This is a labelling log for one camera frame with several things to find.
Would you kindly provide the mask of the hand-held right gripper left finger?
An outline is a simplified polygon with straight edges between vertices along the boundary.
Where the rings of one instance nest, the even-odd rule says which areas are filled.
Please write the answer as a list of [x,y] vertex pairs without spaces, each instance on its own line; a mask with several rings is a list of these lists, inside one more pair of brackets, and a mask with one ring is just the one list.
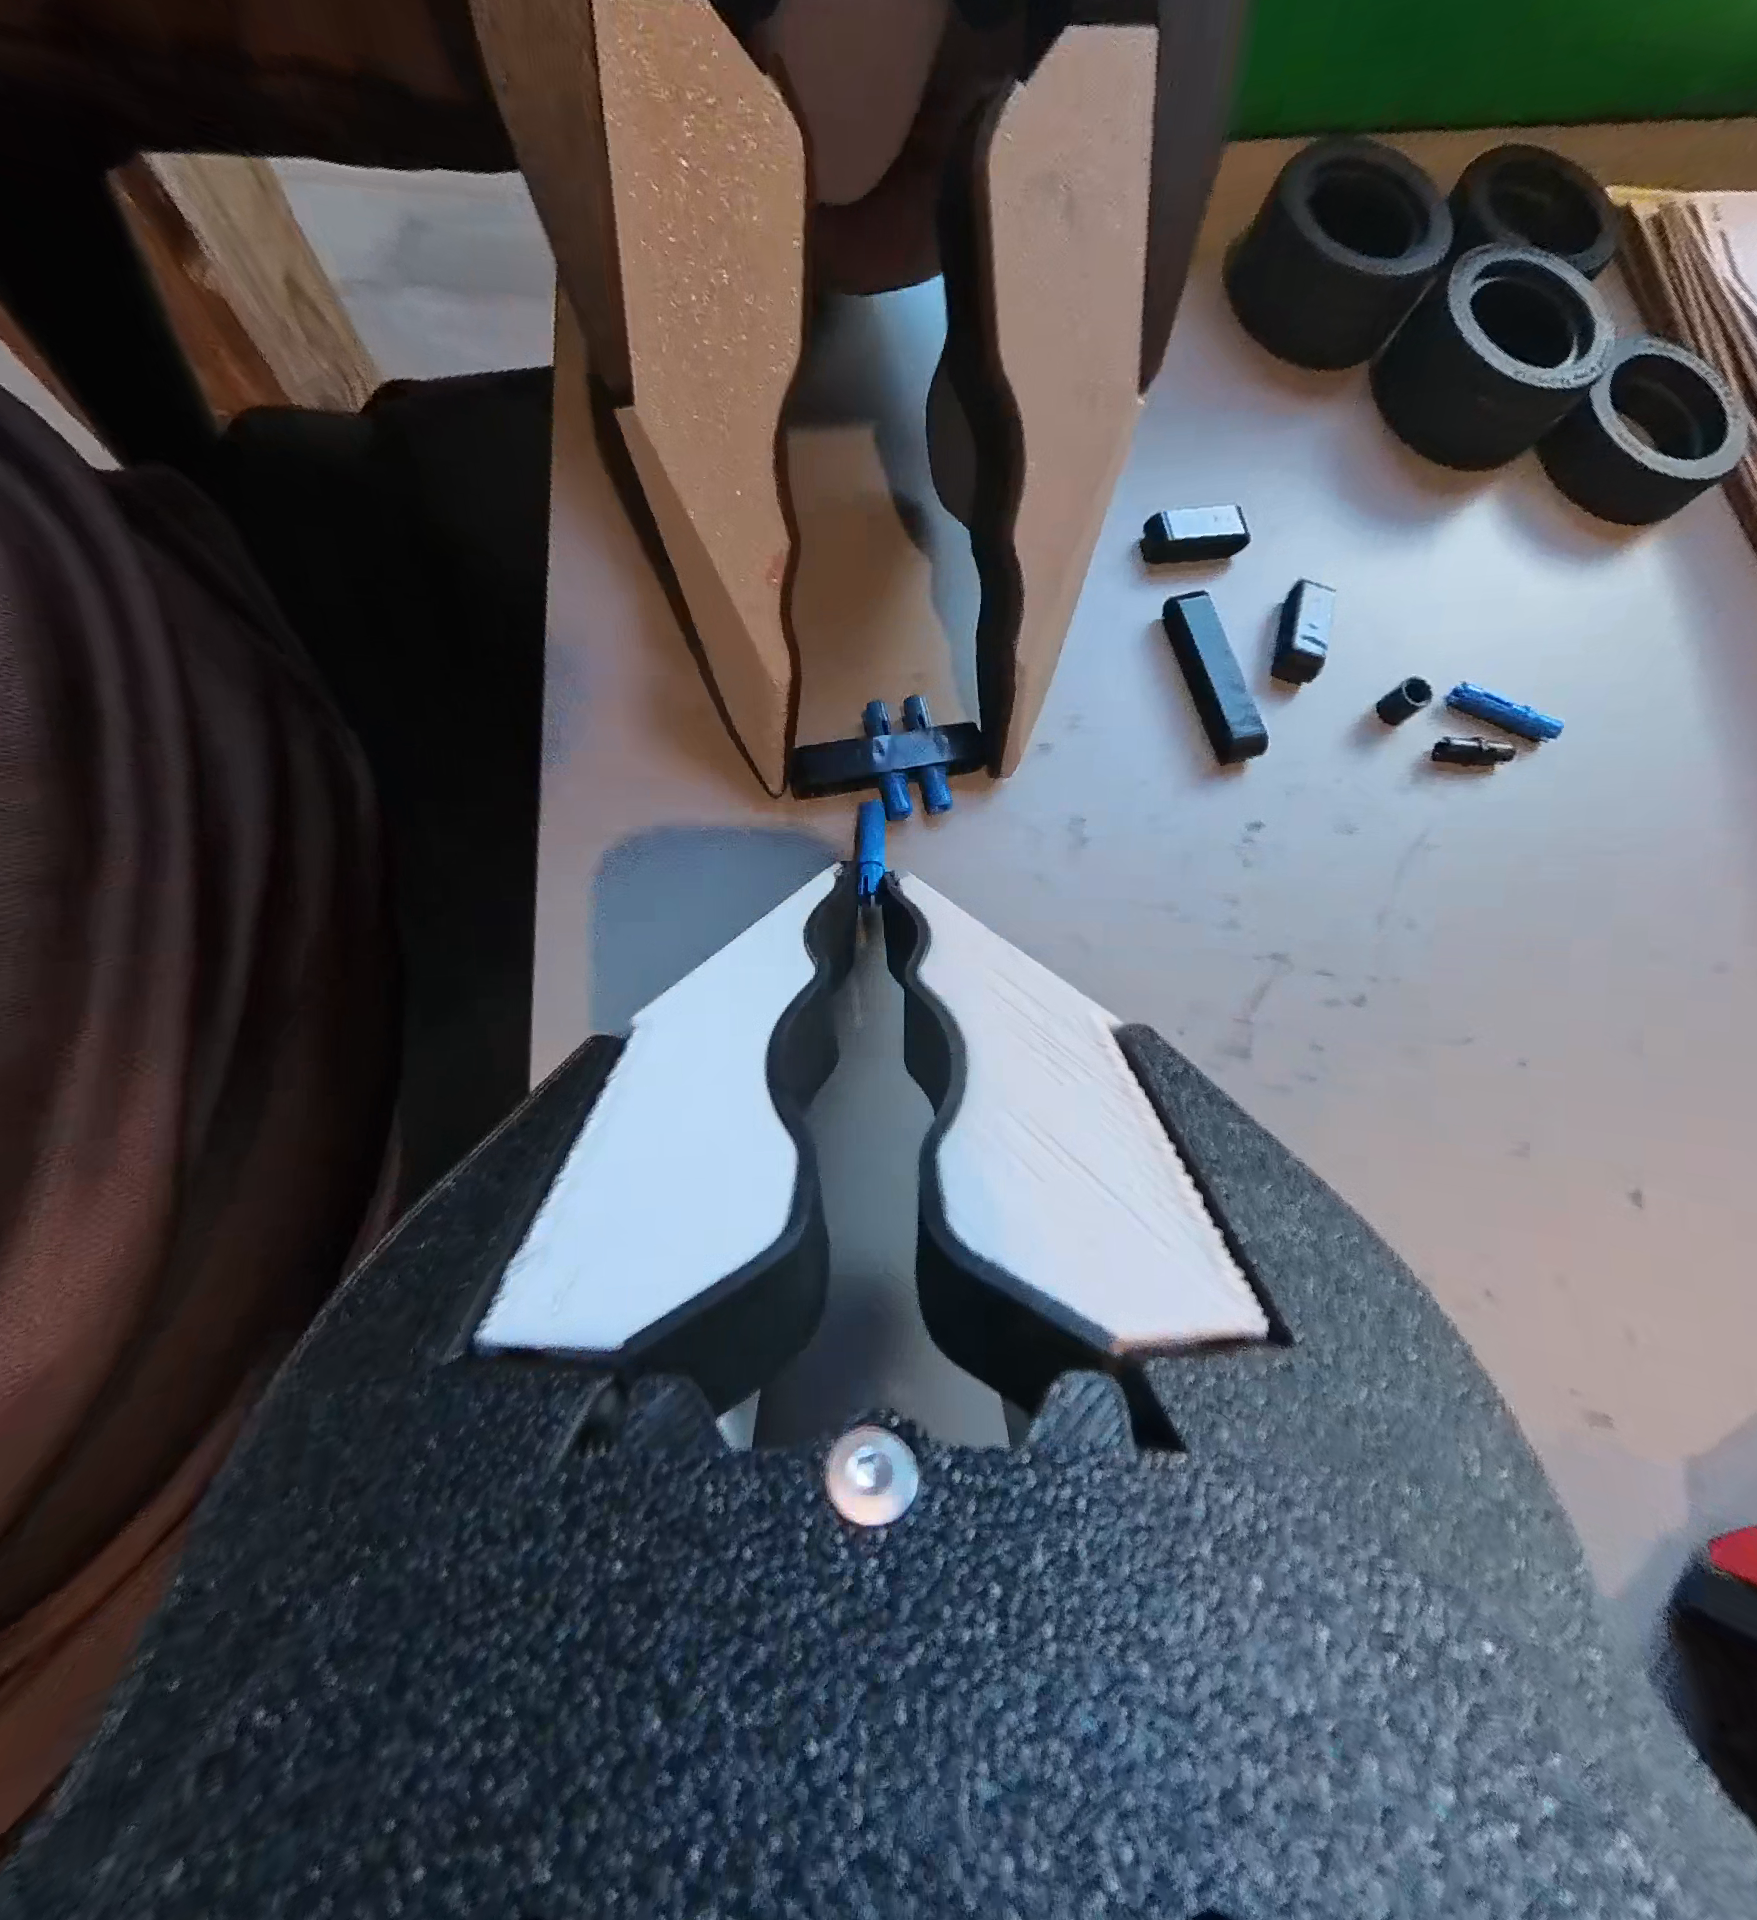
[[858,932],[855,869],[827,867],[639,1008],[476,1354],[683,1378],[716,1411],[795,1360],[825,1300],[810,1109]]

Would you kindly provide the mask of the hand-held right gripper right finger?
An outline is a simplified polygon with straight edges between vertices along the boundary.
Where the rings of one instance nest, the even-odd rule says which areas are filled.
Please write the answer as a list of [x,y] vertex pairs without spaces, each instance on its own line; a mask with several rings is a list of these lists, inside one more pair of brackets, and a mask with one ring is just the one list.
[[1126,1025],[920,877],[884,881],[881,923],[932,1109],[916,1296],[938,1351],[1026,1418],[1091,1373],[1156,1419],[1148,1362],[1271,1343]]

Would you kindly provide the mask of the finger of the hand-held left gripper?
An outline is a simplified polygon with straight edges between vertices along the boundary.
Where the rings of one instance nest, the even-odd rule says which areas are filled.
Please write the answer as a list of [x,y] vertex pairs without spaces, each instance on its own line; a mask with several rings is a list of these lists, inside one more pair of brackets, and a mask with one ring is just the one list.
[[801,666],[785,413],[807,324],[798,119],[709,5],[590,5],[630,397],[615,412],[753,777],[786,788]]
[[1035,5],[1035,50],[955,140],[938,196],[955,512],[978,572],[986,771],[1024,760],[1141,413],[1157,24]]

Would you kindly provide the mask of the small black toy brick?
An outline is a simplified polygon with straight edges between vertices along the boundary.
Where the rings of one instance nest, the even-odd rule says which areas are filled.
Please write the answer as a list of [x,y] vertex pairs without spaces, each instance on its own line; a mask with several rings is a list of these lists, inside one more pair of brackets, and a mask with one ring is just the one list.
[[1138,550],[1150,566],[1227,562],[1250,545],[1244,512],[1233,503],[1159,509],[1141,527]]
[[1320,678],[1329,656],[1335,614],[1335,588],[1311,579],[1298,579],[1288,588],[1274,625],[1273,682],[1302,687]]

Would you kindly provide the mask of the long black toy beam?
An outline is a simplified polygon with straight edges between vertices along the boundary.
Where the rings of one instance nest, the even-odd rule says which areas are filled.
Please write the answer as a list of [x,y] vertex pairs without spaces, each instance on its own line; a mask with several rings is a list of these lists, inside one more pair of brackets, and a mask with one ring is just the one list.
[[927,771],[968,777],[986,769],[986,742],[972,723],[862,735],[795,747],[789,790],[796,798],[825,798]]
[[1167,597],[1162,625],[1215,760],[1235,769],[1262,757],[1271,747],[1269,728],[1212,597],[1204,591]]

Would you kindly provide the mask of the green plastic bin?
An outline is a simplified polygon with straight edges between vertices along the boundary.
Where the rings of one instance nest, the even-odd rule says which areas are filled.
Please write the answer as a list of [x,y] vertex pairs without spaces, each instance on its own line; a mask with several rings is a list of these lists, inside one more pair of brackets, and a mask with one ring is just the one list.
[[1757,116],[1757,3],[1261,3],[1239,138]]

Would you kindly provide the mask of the person's left forearm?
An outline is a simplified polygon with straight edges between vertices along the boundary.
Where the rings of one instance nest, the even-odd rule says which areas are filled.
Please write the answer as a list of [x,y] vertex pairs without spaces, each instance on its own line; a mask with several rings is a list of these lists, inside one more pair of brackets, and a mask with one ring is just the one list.
[[0,141],[517,167],[462,3],[0,3]]

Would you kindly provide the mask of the grey desk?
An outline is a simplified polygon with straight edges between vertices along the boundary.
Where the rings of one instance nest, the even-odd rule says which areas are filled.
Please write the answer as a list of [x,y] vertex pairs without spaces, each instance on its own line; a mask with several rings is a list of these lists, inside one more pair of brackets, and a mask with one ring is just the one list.
[[[1223,253],[1298,147],[1227,151],[1024,763],[898,861],[1159,1030],[1393,1242],[1648,1642],[1696,1545],[1757,1520],[1757,562],[1723,492],[1629,535],[1535,459],[1412,456],[1363,372],[1255,348]],[[1141,560],[1150,515],[1216,503],[1240,555]],[[1288,687],[1298,579],[1337,614]],[[1269,728],[1242,767],[1162,625],[1191,591]],[[1435,698],[1385,728],[1406,675]],[[1460,682],[1561,738],[1448,709]],[[1517,759],[1445,771],[1445,735]]]

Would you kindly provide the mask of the black rubber toy tire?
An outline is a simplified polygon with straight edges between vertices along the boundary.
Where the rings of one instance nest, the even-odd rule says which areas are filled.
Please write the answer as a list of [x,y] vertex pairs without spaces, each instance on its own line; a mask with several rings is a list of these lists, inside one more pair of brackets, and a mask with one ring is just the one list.
[[1727,379],[1677,342],[1614,345],[1579,405],[1537,445],[1553,486],[1587,515],[1652,527],[1725,483],[1752,421]]
[[1480,471],[1531,452],[1604,374],[1616,326],[1552,253],[1463,253],[1369,369],[1388,430],[1443,468]]
[[1313,372],[1371,362],[1440,274],[1447,200],[1406,154],[1362,136],[1296,151],[1227,251],[1227,300],[1250,339]]
[[1524,248],[1593,280],[1617,248],[1617,210],[1597,180],[1556,149],[1509,141],[1474,156],[1454,181],[1448,260],[1477,248]]

